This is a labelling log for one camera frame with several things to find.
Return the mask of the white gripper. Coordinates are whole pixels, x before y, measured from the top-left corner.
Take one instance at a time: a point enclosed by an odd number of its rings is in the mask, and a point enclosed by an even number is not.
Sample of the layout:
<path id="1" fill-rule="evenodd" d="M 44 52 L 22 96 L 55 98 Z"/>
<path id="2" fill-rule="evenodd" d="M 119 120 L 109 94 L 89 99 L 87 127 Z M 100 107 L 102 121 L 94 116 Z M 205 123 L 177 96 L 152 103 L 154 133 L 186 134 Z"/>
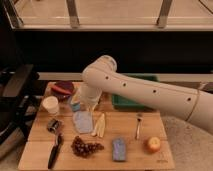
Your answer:
<path id="1" fill-rule="evenodd" d="M 81 101 L 85 104 L 86 108 L 93 112 L 97 106 L 102 91 L 88 86 L 86 83 L 82 83 L 79 88 L 79 96 Z"/>

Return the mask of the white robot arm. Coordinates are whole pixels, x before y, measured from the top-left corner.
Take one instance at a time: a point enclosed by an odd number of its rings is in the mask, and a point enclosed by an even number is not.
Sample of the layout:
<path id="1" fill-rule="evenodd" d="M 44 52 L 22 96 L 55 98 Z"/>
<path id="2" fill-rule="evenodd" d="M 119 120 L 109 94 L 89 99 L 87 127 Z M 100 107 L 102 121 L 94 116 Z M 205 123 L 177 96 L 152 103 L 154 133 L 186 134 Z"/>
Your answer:
<path id="1" fill-rule="evenodd" d="M 82 72 L 82 95 L 108 92 L 170 114 L 213 134 L 213 94 L 199 89 L 128 77 L 116 72 L 117 63 L 103 55 Z"/>

